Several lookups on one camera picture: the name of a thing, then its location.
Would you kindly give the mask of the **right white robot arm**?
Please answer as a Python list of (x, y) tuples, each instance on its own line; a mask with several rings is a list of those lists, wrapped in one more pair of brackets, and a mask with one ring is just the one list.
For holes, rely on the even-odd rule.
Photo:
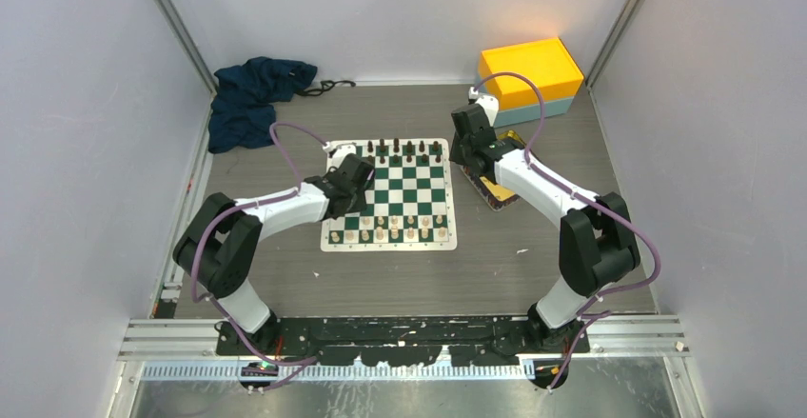
[(615, 192), (576, 189), (521, 142), (499, 138), (479, 104), (453, 110), (451, 120), (451, 162), (515, 192), (559, 230), (561, 276), (528, 311), (529, 342), (552, 351), (595, 294), (640, 264), (636, 235), (625, 226), (626, 203)]

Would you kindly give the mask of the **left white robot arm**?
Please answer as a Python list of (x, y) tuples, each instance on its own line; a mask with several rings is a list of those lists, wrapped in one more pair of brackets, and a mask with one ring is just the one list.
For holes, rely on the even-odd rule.
[(363, 211), (375, 176), (369, 160), (349, 153), (338, 167), (287, 191), (240, 200), (214, 193), (179, 238), (172, 259), (239, 327), (245, 347), (267, 353), (278, 339), (277, 317), (248, 280), (258, 244), (303, 224)]

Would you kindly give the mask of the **gold metal tin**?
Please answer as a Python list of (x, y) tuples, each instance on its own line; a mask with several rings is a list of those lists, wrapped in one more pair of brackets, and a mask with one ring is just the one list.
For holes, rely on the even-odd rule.
[[(518, 143), (520, 149), (526, 145), (526, 142), (512, 129), (497, 136), (497, 139), (491, 144), (495, 149), (498, 147), (497, 142), (503, 142), (505, 145)], [(485, 144), (482, 148), (490, 149), (491, 145)], [(461, 171), (487, 206), (494, 211), (500, 211), (520, 199), (520, 196), (514, 191), (490, 181), (483, 174), (473, 173), (468, 166), (462, 166)]]

